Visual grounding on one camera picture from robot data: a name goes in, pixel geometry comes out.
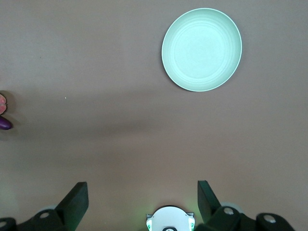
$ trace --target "round plate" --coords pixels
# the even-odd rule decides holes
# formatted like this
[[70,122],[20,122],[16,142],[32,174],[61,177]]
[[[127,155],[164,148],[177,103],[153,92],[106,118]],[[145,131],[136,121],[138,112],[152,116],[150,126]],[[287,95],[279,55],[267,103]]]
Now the round plate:
[[180,16],[168,29],[162,59],[180,87],[206,91],[219,87],[235,72],[242,55],[236,24],[223,12],[200,8]]

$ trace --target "black bracket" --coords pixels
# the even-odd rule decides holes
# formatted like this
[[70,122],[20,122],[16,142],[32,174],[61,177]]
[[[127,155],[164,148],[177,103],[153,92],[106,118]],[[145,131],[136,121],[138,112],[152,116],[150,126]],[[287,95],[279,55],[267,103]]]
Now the black bracket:
[[221,206],[206,180],[198,181],[198,207],[204,224],[195,231],[295,231],[276,214],[261,213],[253,220],[235,208]]
[[87,183],[79,182],[55,209],[40,211],[19,225],[14,218],[0,218],[0,231],[74,231],[88,207]]

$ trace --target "eggplant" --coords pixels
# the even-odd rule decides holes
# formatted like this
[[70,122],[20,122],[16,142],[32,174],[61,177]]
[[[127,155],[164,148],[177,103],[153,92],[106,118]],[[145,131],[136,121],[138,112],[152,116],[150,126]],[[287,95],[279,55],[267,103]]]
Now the eggplant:
[[9,130],[12,127],[13,126],[10,123],[10,121],[8,121],[6,118],[3,118],[2,116],[0,116],[0,129],[2,129],[2,130]]

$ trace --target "led light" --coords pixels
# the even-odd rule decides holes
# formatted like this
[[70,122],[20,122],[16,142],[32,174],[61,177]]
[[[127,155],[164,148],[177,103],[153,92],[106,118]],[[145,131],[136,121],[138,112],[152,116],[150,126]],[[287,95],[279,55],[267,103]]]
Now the led light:
[[146,222],[146,226],[148,227],[149,231],[152,231],[152,220],[148,220]]
[[194,229],[194,219],[193,218],[188,218],[188,223],[189,223],[190,231],[193,231],[193,229]]

